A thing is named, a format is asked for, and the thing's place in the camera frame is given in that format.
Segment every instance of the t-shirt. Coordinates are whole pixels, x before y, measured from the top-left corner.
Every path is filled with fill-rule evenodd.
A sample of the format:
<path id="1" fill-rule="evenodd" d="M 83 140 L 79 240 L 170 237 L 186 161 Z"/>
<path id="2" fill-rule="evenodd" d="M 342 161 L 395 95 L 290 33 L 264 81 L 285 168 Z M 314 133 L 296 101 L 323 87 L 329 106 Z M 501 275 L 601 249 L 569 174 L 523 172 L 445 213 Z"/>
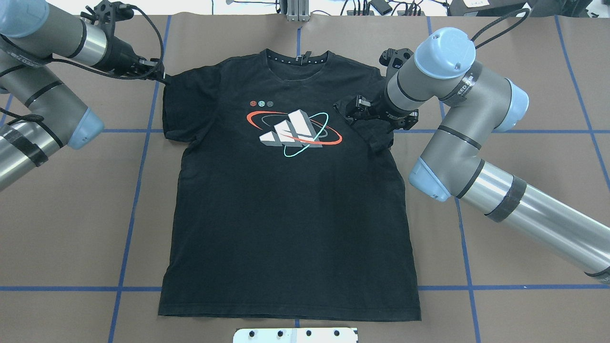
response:
<path id="1" fill-rule="evenodd" d="M 160 315 L 420 320 L 392 130 L 333 107 L 383 80 L 269 49 L 172 78 L 163 131 L 189 145 Z"/>

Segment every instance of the light blue joint cap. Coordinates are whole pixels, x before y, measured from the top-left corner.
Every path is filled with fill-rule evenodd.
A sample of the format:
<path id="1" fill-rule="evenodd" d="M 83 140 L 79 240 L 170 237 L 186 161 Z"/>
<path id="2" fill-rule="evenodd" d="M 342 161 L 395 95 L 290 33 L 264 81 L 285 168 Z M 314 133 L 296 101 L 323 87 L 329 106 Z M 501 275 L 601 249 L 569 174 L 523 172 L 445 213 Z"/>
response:
<path id="1" fill-rule="evenodd" d="M 443 27 L 415 50 L 415 64 L 431 78 L 447 80 L 463 75 L 475 62 L 475 44 L 455 27 Z"/>
<path id="2" fill-rule="evenodd" d="M 508 131 L 515 126 L 523 118 L 529 106 L 528 94 L 512 83 L 511 80 L 507 80 L 511 84 L 511 104 L 508 107 L 508 112 L 502 124 L 495 128 L 500 132 Z"/>
<path id="3" fill-rule="evenodd" d="M 0 34 L 21 38 L 33 34 L 49 18 L 45 0 L 0 1 Z"/>
<path id="4" fill-rule="evenodd" d="M 421 157 L 417 159 L 413 170 L 411 170 L 409 183 L 440 202 L 449 199 L 451 196 L 451 193 L 449 193 L 447 188 L 445 188 Z"/>
<path id="5" fill-rule="evenodd" d="M 103 129 L 104 122 L 102 122 L 91 109 L 87 109 L 82 116 L 81 122 L 76 127 L 76 130 L 74 130 L 74 133 L 68 142 L 68 146 L 74 150 L 78 150 L 97 137 Z"/>

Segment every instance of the graphic print on shirt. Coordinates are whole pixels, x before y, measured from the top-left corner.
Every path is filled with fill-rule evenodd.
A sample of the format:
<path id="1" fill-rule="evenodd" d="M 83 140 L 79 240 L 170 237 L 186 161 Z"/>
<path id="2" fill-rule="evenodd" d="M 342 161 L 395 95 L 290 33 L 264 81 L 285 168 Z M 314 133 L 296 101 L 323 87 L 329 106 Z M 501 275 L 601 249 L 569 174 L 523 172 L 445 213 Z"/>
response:
<path id="1" fill-rule="evenodd" d="M 320 117 L 319 121 L 314 120 L 316 117 Z M 270 130 L 259 136 L 260 142 L 266 146 L 283 146 L 285 157 L 295 157 L 308 148 L 337 145 L 343 140 L 341 134 L 328 126 L 329 117 L 326 112 L 308 116 L 302 110 L 289 114 L 254 111 L 246 119 L 259 130 L 264 129 L 255 124 L 255 121 L 268 127 Z"/>

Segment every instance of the black t-shirt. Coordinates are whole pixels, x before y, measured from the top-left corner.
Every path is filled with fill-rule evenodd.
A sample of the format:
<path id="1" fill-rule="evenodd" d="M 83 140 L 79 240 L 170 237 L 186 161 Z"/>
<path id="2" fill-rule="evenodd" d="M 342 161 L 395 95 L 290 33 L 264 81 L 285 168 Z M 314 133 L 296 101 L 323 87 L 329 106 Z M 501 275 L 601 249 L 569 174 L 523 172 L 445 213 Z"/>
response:
<path id="1" fill-rule="evenodd" d="M 270 50 L 172 79 L 163 130 L 190 144 L 160 315 L 420 320 L 389 124 L 333 108 L 383 80 Z"/>

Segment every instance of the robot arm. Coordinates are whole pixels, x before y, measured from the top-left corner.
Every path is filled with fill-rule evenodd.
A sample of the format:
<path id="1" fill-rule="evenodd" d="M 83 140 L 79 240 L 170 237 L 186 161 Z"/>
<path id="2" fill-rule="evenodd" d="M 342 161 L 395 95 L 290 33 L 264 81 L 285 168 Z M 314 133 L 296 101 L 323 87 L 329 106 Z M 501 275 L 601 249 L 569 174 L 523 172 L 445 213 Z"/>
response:
<path id="1" fill-rule="evenodd" d="M 476 61 L 474 44 L 458 29 L 430 35 L 389 78 L 379 103 L 403 117 L 433 96 L 451 110 L 409 182 L 439 201 L 470 203 L 610 284 L 610 228 L 478 157 L 493 130 L 506 131 L 523 117 L 529 99 Z"/>
<path id="2" fill-rule="evenodd" d="M 82 13 L 91 21 L 86 23 L 45 0 L 0 2 L 0 50 L 5 52 L 0 54 L 0 92 L 11 93 L 30 110 L 0 128 L 0 190 L 64 145 L 79 149 L 104 129 L 93 111 L 46 67 L 53 54 L 114 78 L 166 81 L 161 59 L 147 61 L 114 37 L 116 21 L 133 17 L 133 8 L 103 0 L 94 10 L 88 8 L 90 13 Z"/>

